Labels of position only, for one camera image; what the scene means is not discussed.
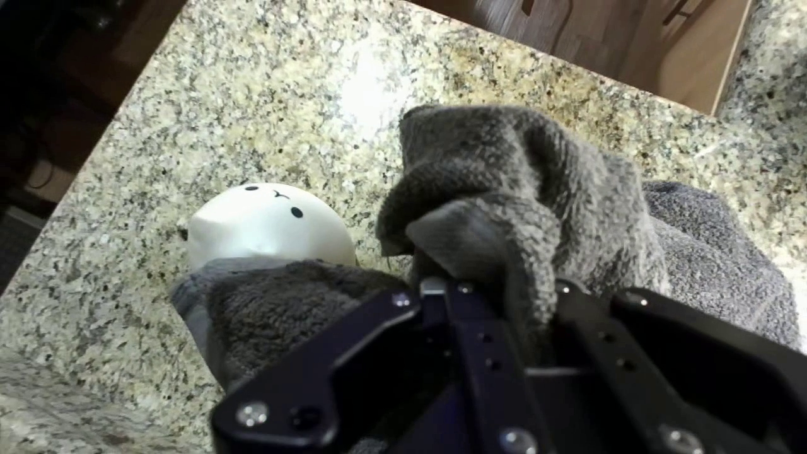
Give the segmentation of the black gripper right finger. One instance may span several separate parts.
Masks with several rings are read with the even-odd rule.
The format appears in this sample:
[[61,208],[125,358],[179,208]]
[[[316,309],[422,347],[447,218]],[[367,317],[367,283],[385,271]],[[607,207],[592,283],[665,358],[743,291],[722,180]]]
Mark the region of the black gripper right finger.
[[575,367],[554,421],[579,454],[807,454],[807,356],[654,290],[558,283]]

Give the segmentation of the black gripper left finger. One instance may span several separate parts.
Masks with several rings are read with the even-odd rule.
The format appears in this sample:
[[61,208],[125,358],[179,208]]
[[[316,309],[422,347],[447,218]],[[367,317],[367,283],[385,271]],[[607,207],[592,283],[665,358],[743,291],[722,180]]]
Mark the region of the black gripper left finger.
[[208,415],[216,454],[554,454],[499,309],[466,283],[381,291]]

